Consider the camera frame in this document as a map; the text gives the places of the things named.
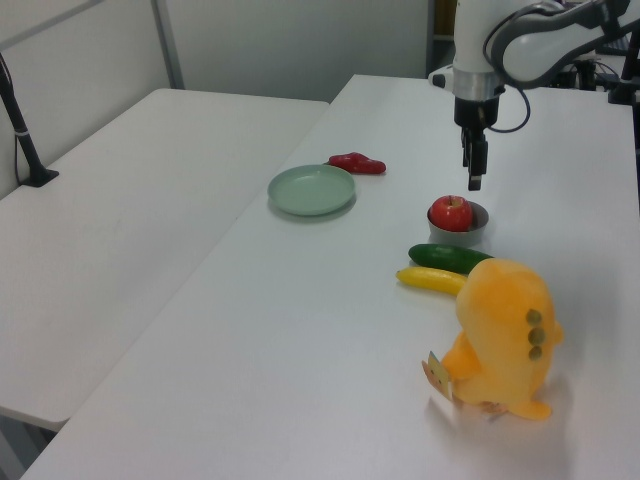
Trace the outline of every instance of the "red apple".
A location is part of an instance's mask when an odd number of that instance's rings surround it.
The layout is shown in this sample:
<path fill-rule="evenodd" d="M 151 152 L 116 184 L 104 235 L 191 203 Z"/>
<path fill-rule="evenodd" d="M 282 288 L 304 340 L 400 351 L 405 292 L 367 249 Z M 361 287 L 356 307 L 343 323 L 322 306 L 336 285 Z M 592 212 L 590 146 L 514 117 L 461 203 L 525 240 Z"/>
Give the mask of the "red apple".
<path fill-rule="evenodd" d="M 473 221 L 471 205 L 456 195 L 437 199 L 431 205 L 428 215 L 431 223 L 449 232 L 468 232 Z"/>

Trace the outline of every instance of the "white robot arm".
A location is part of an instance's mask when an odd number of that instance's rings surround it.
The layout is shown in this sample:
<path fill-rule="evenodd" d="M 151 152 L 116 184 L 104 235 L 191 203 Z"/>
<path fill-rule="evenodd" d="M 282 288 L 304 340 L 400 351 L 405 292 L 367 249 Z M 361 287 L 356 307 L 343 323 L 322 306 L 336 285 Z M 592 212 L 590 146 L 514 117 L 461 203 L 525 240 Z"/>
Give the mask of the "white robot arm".
<path fill-rule="evenodd" d="M 456 97 L 454 120 L 462 127 L 469 190 L 479 190 L 486 173 L 484 130 L 497 120 L 505 84 L 520 91 L 543 86 L 580 54 L 637 28 L 640 0 L 590 0 L 573 6 L 458 0 L 453 68 L 449 75 L 430 79 L 451 88 Z M 451 83 L 445 85 L 447 77 Z"/>

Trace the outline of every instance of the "banana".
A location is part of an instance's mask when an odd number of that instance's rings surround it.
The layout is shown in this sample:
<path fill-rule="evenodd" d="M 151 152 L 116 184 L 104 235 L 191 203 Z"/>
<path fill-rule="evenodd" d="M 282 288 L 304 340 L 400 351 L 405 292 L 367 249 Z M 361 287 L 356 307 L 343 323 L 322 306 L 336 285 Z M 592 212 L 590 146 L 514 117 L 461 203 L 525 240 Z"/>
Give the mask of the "banana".
<path fill-rule="evenodd" d="M 456 296 L 467 281 L 464 275 L 428 267 L 408 267 L 396 273 L 405 285 L 436 290 Z"/>

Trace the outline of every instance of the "gray bowl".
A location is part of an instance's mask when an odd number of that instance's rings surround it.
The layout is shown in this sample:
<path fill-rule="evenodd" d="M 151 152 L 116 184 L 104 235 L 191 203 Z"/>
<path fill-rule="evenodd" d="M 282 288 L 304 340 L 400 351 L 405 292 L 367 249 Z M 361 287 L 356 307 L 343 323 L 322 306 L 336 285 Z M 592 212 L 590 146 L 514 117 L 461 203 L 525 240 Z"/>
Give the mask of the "gray bowl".
<path fill-rule="evenodd" d="M 431 230 L 432 243 L 444 243 L 446 245 L 456 245 L 458 247 L 471 247 L 477 245 L 482 241 L 482 233 L 489 223 L 489 213 L 484 207 L 474 202 L 469 202 L 471 210 L 473 211 L 473 220 L 471 222 L 471 228 L 468 232 L 449 232 L 436 227 L 430 218 L 429 212 L 427 212 L 427 220 L 429 221 L 429 229 Z"/>

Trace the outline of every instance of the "orange plush toy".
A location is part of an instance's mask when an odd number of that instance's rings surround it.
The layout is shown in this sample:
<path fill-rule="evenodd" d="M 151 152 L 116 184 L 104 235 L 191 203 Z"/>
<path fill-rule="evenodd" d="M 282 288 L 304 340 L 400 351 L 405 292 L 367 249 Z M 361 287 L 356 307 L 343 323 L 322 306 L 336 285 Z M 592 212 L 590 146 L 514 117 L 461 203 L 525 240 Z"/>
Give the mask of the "orange plush toy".
<path fill-rule="evenodd" d="M 441 381 L 448 374 L 453 395 L 465 403 L 531 420 L 547 418 L 551 408 L 532 397 L 563 333 L 544 281 L 520 263 L 484 260 L 459 291 L 456 313 L 463 331 L 442 364 L 434 365 L 435 357 L 423 362 L 431 383 L 448 396 Z M 438 367 L 446 370 L 440 381 Z"/>

